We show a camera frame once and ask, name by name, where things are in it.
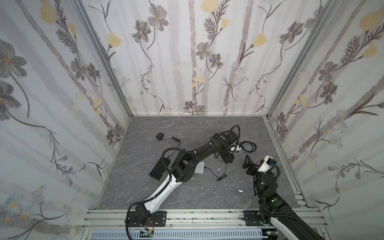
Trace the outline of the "white rectangular device box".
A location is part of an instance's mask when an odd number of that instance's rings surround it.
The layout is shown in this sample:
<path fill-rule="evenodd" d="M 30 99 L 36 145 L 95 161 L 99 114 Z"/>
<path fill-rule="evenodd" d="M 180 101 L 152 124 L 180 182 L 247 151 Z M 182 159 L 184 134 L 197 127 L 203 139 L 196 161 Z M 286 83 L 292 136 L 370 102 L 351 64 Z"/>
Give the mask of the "white rectangular device box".
<path fill-rule="evenodd" d="M 205 167 L 205 163 L 204 162 L 200 162 L 196 165 L 196 168 L 195 168 L 195 173 L 196 174 L 203 174 L 204 173 L 204 167 Z"/>

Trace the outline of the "black power adapter with cable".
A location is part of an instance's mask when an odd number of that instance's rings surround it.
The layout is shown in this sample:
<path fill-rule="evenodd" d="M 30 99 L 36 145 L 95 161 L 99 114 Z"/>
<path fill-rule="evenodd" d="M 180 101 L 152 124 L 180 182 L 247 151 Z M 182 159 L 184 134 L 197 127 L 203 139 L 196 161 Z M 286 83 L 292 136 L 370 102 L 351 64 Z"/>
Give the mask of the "black power adapter with cable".
<path fill-rule="evenodd" d="M 176 141 L 178 142 L 177 148 L 181 145 L 181 142 L 182 142 L 180 139 L 176 137 L 165 138 L 164 133 L 161 133 L 161 132 L 156 135 L 156 139 L 159 141 L 170 141 L 170 140 Z"/>

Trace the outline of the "black network switch box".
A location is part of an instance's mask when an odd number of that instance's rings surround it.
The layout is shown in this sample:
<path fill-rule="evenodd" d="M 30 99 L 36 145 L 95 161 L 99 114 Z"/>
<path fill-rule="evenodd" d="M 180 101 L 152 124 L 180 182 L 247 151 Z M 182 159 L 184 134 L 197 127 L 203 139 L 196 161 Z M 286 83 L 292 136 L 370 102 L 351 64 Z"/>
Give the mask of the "black network switch box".
<path fill-rule="evenodd" d="M 150 177 L 159 181 L 161 177 L 163 176 L 163 173 L 167 173 L 167 170 L 163 163 L 168 167 L 170 164 L 171 160 L 169 158 L 160 158 L 154 168 L 150 172 Z"/>

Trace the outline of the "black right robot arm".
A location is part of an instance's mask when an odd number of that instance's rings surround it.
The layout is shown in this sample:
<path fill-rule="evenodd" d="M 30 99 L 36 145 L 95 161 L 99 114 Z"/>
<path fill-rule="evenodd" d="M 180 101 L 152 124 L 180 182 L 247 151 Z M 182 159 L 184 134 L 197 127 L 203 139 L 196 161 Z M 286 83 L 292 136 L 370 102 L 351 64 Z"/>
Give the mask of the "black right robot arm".
<path fill-rule="evenodd" d="M 288 240 L 323 239 L 277 193 L 281 170 L 275 159 L 266 156 L 257 164 L 246 155 L 243 169 L 253 177 L 254 195 L 259 199 L 257 218 L 262 225 L 276 227 Z"/>

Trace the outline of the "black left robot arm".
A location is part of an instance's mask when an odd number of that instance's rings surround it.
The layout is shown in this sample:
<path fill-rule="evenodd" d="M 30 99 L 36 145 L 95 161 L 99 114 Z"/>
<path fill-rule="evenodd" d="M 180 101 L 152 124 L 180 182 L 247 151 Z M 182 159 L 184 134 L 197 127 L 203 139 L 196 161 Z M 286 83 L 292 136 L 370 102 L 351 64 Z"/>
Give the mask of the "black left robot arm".
<path fill-rule="evenodd" d="M 208 143 L 194 150 L 168 148 L 162 152 L 159 166 L 154 167 L 160 174 L 168 175 L 154 193 L 143 201 L 130 204 L 125 219 L 125 230 L 129 240 L 130 225 L 148 226 L 155 219 L 155 213 L 165 199 L 181 184 L 188 182 L 195 174 L 197 165 L 211 155 L 220 156 L 225 164 L 232 163 L 234 152 L 240 143 L 241 128 L 234 125 L 227 131 L 214 134 Z"/>

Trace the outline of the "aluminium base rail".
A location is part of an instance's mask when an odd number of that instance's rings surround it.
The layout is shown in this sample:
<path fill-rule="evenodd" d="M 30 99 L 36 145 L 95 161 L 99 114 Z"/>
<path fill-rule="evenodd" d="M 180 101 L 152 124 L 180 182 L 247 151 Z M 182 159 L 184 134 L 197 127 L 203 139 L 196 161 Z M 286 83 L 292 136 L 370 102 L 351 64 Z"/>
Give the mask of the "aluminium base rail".
<path fill-rule="evenodd" d="M 255 209 L 250 209 L 245 216 L 242 209 L 222 210 L 167 210 L 155 230 L 184 229 L 261 229 L 267 239 L 284 240 L 286 237 L 274 226 L 263 226 L 257 220 Z M 93 231 L 125 230 L 126 210 L 89 210 L 81 226 L 81 239 L 90 240 Z"/>

